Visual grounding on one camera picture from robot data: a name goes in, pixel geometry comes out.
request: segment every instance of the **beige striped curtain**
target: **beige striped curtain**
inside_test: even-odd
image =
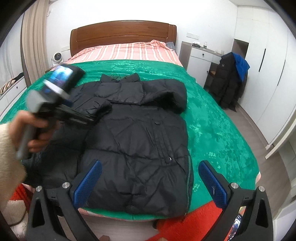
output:
[[[23,69],[27,69],[31,83],[48,70],[45,44],[46,15],[49,0],[37,0],[24,15],[22,23]]]

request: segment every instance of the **black coat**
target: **black coat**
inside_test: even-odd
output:
[[[220,60],[209,93],[223,109],[229,108],[235,111],[235,106],[244,93],[246,83],[247,74],[244,81],[241,81],[234,56],[228,53]]]
[[[25,183],[55,188],[98,159],[102,175],[87,207],[167,217],[187,212],[193,171],[179,116],[187,103],[182,82],[103,75],[75,88],[71,100],[73,109],[95,114],[97,124],[89,130],[63,124],[43,152],[23,161]]]

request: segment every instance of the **green velvet bedspread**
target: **green velvet bedspread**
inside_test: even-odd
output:
[[[202,160],[208,160],[217,172],[222,173],[229,182],[236,182],[242,188],[255,188],[255,179],[259,168],[250,147],[224,111],[195,82],[195,79],[187,74],[183,67],[171,63],[142,60],[93,61],[74,65],[86,72],[78,85],[98,81],[102,74],[125,76],[133,73],[138,73],[141,80],[176,79],[185,84],[188,96],[187,109],[181,116],[187,124],[188,149],[194,170],[194,186],[189,211],[211,201],[211,197],[197,171],[198,164]],[[39,90],[43,85],[43,79],[50,74],[50,72],[46,73],[34,82],[13,105],[1,123],[10,121],[18,110],[25,110],[25,98],[28,91]],[[153,215],[87,210],[104,216],[127,220],[155,218]]]

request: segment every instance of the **ceiling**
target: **ceiling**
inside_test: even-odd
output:
[[[252,7],[262,7],[272,10],[272,8],[264,2],[264,0],[229,0],[237,6],[252,6]]]

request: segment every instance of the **blue garment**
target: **blue garment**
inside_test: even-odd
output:
[[[241,81],[244,81],[244,76],[248,69],[250,68],[248,62],[244,60],[240,55],[233,53],[234,59],[235,59],[235,66],[237,68],[237,72],[239,74],[239,78]]]

